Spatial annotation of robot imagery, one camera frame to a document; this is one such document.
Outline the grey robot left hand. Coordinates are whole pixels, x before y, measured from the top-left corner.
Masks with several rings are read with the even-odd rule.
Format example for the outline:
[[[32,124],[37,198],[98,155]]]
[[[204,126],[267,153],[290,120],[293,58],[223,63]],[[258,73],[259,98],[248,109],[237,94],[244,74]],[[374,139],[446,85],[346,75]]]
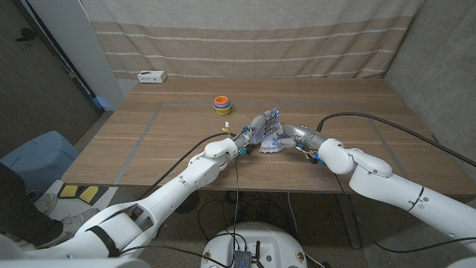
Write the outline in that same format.
[[[276,153],[282,149],[277,143],[277,132],[282,127],[279,122],[279,111],[271,109],[256,116],[242,132],[232,138],[238,150],[252,151],[253,146],[260,145],[262,153]]]

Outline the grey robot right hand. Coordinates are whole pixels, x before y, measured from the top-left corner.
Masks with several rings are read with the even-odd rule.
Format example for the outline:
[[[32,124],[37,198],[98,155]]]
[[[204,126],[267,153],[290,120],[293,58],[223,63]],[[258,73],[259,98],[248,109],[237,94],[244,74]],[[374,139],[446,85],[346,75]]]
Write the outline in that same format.
[[[302,145],[307,150],[319,150],[326,140],[327,137],[304,125],[286,124],[277,132],[277,143],[282,147]]]

